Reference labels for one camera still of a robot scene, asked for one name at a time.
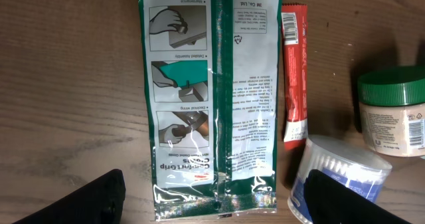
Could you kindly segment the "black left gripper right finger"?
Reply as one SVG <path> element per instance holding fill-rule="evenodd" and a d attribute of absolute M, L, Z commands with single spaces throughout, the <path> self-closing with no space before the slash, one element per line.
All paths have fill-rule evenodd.
<path fill-rule="evenodd" d="M 317 169 L 303 192 L 313 224 L 409 224 Z"/>

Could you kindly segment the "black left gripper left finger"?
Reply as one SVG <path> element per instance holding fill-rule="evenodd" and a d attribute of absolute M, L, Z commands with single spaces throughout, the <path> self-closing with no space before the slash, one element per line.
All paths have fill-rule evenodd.
<path fill-rule="evenodd" d="M 120 224 L 125 198 L 122 170 L 113 169 L 14 224 Z"/>

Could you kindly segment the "white round tub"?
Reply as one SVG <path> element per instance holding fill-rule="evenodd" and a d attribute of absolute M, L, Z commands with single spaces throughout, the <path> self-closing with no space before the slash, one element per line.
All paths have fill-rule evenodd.
<path fill-rule="evenodd" d="M 336 138 L 310 135 L 299 165 L 288 207 L 302 223 L 312 224 L 303 194 L 311 170 L 317 169 L 372 201 L 377 200 L 392 166 L 380 156 Z"/>

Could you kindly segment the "green lid jar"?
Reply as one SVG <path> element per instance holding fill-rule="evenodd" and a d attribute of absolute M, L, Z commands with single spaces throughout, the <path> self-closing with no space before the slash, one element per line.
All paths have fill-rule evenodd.
<path fill-rule="evenodd" d="M 424 67 L 397 66 L 358 78 L 365 143 L 388 156 L 424 155 Z"/>

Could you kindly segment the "red snack package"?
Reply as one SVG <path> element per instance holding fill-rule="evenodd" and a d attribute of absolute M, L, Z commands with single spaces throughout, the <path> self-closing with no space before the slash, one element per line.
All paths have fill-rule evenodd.
<path fill-rule="evenodd" d="M 307 131 L 307 5 L 282 5 L 282 38 L 286 125 L 284 147 L 293 150 L 305 144 Z"/>

